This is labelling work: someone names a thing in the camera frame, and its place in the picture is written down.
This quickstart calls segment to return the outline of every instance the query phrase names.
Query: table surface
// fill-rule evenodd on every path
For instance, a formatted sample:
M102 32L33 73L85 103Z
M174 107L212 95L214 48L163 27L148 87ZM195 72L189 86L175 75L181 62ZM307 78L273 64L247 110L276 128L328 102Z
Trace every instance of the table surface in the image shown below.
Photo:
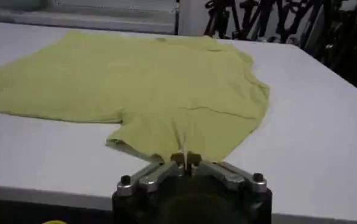
M68 30L0 23L0 65L54 43ZM298 47L220 42L249 53L255 75L271 87L263 122L226 161L265 174L275 213L357 220L357 89ZM120 176L147 164L105 146L119 127L0 114L2 193L88 195L109 208Z

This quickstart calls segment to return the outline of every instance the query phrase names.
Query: t-shirt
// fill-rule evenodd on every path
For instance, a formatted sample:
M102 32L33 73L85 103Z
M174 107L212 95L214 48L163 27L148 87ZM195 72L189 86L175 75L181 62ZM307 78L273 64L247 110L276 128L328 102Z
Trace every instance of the t-shirt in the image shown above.
M269 87L252 64L208 37L72 31L0 67L0 113L121 123L108 142L165 160L183 150L219 161L266 113Z

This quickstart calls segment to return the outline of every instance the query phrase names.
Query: yellow object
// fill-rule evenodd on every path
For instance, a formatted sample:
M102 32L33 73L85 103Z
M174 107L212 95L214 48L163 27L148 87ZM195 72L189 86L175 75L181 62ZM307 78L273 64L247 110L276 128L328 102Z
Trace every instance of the yellow object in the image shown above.
M42 224L67 224L67 223L59 220L53 220L53 221L44 222Z
M108 141L169 159L185 150L219 161L260 123L269 88L250 56L201 38L69 32L0 67L0 113L122 122Z

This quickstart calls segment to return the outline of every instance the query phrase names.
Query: screw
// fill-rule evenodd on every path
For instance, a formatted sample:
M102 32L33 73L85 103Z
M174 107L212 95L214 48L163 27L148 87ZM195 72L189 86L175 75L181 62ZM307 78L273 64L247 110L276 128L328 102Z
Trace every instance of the screw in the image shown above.
M128 175L124 175L121 177L120 182L122 182L123 185L130 185L131 177Z
M262 182L264 180L262 173L253 174L252 179L257 183Z

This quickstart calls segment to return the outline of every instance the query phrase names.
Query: white table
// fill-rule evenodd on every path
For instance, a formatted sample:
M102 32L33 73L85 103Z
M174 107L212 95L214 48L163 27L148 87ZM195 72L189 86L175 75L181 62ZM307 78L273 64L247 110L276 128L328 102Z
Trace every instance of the white table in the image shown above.
M67 30L0 23L0 65ZM265 174L275 213L357 220L357 89L297 47L220 42L271 87L262 124L226 161ZM0 197L110 209L120 176L147 164L105 146L118 128L0 114Z

